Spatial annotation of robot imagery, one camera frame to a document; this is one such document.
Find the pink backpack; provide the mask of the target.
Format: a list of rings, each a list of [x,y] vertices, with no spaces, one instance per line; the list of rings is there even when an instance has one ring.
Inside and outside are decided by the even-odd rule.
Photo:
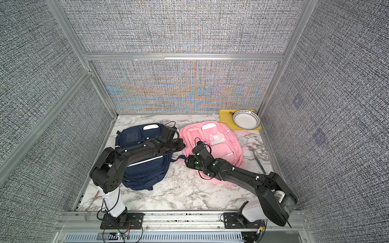
[[[192,154],[197,141],[203,141],[212,148],[214,158],[224,159],[234,166],[244,169],[243,151],[236,135],[225,124],[208,121],[189,125],[180,130],[180,138],[183,139],[185,159]],[[202,172],[198,172],[204,180],[210,179]]]

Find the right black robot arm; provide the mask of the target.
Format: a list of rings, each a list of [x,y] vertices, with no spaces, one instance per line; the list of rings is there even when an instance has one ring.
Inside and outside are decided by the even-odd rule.
[[[192,154],[185,159],[185,165],[210,179],[230,182],[250,191],[257,196],[267,219],[278,226],[289,223],[298,199],[279,174],[247,171],[224,159],[214,158],[211,151],[209,145],[198,141]]]

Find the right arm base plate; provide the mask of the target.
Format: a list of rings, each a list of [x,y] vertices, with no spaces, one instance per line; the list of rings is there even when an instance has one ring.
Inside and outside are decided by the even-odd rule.
[[[259,229],[264,227],[266,223],[263,219],[251,222],[242,213],[228,212],[222,214],[221,221],[226,229]]]

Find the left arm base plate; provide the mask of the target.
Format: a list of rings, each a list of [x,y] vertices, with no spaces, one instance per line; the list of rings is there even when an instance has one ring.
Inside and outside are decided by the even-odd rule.
[[[119,217],[113,217],[109,213],[105,213],[100,229],[141,229],[144,216],[144,213],[123,212]]]

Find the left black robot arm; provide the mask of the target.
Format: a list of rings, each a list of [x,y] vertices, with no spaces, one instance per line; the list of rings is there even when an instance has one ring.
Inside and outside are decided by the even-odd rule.
[[[145,130],[139,125],[119,132],[116,146],[104,149],[89,173],[103,197],[101,221],[111,220],[122,227],[128,210],[120,186],[152,189],[166,176],[173,154],[184,148],[176,127],[154,124]]]

